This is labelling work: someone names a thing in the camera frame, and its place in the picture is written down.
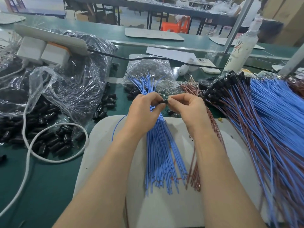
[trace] white cable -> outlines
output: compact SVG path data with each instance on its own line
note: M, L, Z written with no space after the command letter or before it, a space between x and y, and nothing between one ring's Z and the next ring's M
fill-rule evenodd
M3 77L0 77L0 79L3 79L5 77L9 77L9 76L12 76L14 74L17 74L17 73L21 72L27 65L28 65L28 60L26 60L26 59L22 60L22 66L21 66L21 68L19 70L15 71L13 73L7 74L7 75L5 75Z
M22 183L16 193L16 195L14 196L14 198L11 200L11 202L4 208L4 210L0 213L0 217L5 214L6 211L8 211L8 209L16 202L16 200L18 199L18 197L20 196L23 188L24 188L24 185L25 185L25 182L27 180L27 177L28 177L28 173L29 173L29 157L30 157L30 154L32 153L33 156L35 156L36 158L38 158L39 160L42 160L42 161L45 161L45 162L48 162L48 163L63 163L63 162L67 162L67 161L70 161L71 159L77 157L78 155L80 155L83 150L86 148L86 145L89 141L89 136L88 136L88 133L87 131L85 130L84 127L78 125L78 124L75 124L75 123L59 123L59 124L55 124L55 125L52 125L52 126L49 126L48 128L45 128L44 130L41 130L32 140L31 144L29 145L28 142L27 142L27 139L26 139L26 136L25 136L25 129L26 129L26 111L27 111L27 108L28 108L28 105L25 107L24 109L24 112L23 112L23 128L22 128L22 137L23 137L23 140L24 140L24 143L26 145L26 147L28 148L28 151L27 151L27 154L26 154L26 161L25 161L25 173L24 173L24 177L23 177L23 180L22 180ZM64 160L59 160L59 161L53 161L53 160L48 160L46 158L43 158L43 157L40 157L39 155L35 154L33 151L32 151L32 147L35 143L35 141L37 140L37 138L46 130L52 128L52 127L55 127L55 126L61 126L61 125L72 125L72 126L78 126L79 128L81 128L85 135L86 135L86 142L84 144L84 146L82 147L82 149L77 153L75 154L74 156L72 157L69 157L67 159L64 159Z

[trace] left hand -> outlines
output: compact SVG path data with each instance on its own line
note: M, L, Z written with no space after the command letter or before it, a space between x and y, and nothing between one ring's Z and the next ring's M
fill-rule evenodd
M148 93L147 95L139 94L132 102L125 127L130 133L139 135L140 138L152 129L156 120L166 104L161 103L163 98L156 92ZM150 106L155 106L153 111L150 111Z

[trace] hand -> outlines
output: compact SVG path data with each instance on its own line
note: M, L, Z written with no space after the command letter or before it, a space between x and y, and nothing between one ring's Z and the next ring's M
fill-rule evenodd
M192 94L177 94L168 98L168 106L179 113L192 138L197 131L212 129L203 99Z
M159 114L165 109L165 103L159 104L162 100L163 98L156 92L147 95L139 94L129 108L125 127L141 138L153 128ZM155 105L153 111L150 111L150 106Z

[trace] black cable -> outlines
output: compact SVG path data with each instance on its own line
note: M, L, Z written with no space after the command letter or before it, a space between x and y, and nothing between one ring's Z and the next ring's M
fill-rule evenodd
M126 60L126 61L138 61L138 60L144 60L144 59L158 59L158 60L166 60L166 61L175 61L173 59L167 58L167 57L140 57L140 58L126 58L126 57L120 57L120 56L116 56L113 54L109 54L109 53L104 53L104 52L100 52L97 50L93 50L93 49L88 49L89 52L93 52L93 53L99 53L101 55L105 55L108 57L114 57L114 58L118 58L121 60ZM205 68L211 68L211 69L223 69L224 67L214 67L214 66L203 66L203 65L197 65L197 64L191 64L191 63L186 63L186 62L181 62L185 65L188 66L196 66L196 67L205 67ZM264 69L264 68L260 68L260 67L256 67L256 66L249 66L249 65L244 65L245 67L250 67L250 68L256 68L259 70L265 70L268 72L272 72L271 70L268 69Z

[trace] person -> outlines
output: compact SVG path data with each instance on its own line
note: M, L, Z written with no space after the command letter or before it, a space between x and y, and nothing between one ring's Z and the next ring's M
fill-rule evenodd
M237 16L240 11L243 9L245 5L246 0L244 0L237 11L235 12L234 16ZM250 24L252 23L253 19L256 17L258 11L261 9L261 1L260 0L254 0L243 23L242 26L239 29L239 33L246 33L249 29Z
M158 104L162 100L156 92L133 100L123 128L53 228L121 227L132 158L139 140L165 108L165 103ZM157 106L150 111L150 105ZM195 142L205 227L266 227L212 129L203 100L178 94L168 98L168 106L181 115Z

